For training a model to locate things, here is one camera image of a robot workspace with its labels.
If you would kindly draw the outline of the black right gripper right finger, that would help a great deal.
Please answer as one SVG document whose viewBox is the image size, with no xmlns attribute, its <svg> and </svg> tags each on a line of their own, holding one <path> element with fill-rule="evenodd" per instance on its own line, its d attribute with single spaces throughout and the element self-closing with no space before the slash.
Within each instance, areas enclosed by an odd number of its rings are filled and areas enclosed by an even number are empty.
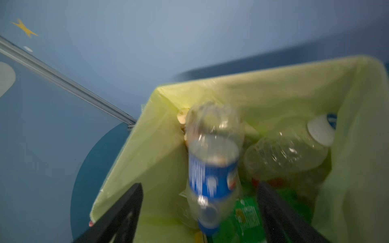
<svg viewBox="0 0 389 243">
<path fill-rule="evenodd" d="M 268 243 L 327 243 L 267 182 L 259 182 L 257 203 Z"/>
</svg>

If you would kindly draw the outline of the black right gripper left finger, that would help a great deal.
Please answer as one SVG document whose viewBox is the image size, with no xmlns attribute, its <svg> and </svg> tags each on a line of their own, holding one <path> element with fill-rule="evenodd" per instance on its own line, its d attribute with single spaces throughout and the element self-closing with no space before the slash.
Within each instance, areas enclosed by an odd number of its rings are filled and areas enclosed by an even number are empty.
<svg viewBox="0 0 389 243">
<path fill-rule="evenodd" d="M 143 188 L 135 183 L 75 243 L 132 243 L 143 202 Z"/>
</svg>

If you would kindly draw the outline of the green bottle white cap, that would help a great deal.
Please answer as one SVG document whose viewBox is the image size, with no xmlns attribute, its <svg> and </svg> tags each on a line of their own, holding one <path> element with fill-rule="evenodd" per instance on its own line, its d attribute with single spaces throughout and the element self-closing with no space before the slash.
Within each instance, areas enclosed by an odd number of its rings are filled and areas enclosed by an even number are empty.
<svg viewBox="0 0 389 243">
<path fill-rule="evenodd" d="M 290 205 L 303 219 L 311 223 L 312 208 L 299 200 L 295 190 L 280 188 L 276 192 Z M 238 200 L 233 213 L 225 220 L 219 231 L 207 236 L 209 243 L 265 243 L 265 233 L 257 202 L 254 197 Z"/>
</svg>

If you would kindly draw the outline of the large clear bottle white cap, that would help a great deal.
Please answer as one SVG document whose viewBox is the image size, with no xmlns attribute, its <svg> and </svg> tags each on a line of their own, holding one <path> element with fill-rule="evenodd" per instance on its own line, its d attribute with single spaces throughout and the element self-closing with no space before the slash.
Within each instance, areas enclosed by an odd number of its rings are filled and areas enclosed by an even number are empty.
<svg viewBox="0 0 389 243">
<path fill-rule="evenodd" d="M 335 113 L 281 121 L 246 150 L 245 171 L 257 181 L 267 181 L 320 166 L 334 142 L 336 125 Z"/>
</svg>

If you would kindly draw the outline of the small bottle blue label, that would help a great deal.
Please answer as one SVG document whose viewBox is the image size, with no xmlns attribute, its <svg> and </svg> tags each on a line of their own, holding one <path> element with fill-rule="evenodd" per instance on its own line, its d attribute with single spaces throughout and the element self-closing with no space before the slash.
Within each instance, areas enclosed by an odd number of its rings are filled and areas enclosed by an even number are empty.
<svg viewBox="0 0 389 243">
<path fill-rule="evenodd" d="M 206 102 L 186 117 L 190 214 L 207 236 L 219 231 L 238 198 L 238 164 L 245 137 L 239 113 L 229 105 Z"/>
</svg>

